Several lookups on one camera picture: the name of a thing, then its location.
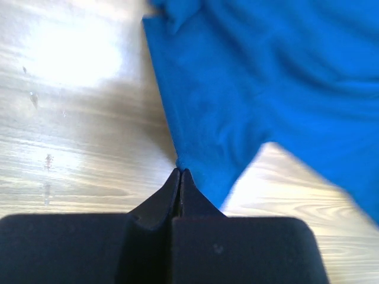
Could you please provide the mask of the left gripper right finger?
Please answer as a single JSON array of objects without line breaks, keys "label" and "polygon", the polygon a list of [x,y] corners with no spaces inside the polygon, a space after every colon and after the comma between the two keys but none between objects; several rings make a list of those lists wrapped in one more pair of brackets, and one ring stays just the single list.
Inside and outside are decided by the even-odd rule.
[{"label": "left gripper right finger", "polygon": [[188,169],[181,175],[180,217],[226,217],[198,190]]}]

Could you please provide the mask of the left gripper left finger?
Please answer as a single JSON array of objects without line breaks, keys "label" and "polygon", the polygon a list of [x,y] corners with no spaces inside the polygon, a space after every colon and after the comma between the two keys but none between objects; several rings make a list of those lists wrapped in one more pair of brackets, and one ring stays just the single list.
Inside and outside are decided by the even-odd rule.
[{"label": "left gripper left finger", "polygon": [[145,230],[156,230],[171,219],[180,181],[181,172],[174,169],[158,191],[129,212],[138,226]]}]

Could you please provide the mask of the dark blue t shirt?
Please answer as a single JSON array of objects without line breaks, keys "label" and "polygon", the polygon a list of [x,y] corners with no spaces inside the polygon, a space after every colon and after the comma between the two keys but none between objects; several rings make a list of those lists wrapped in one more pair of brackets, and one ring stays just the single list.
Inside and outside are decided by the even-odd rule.
[{"label": "dark blue t shirt", "polygon": [[378,221],[377,1],[152,1],[177,166],[221,207],[274,142]]}]

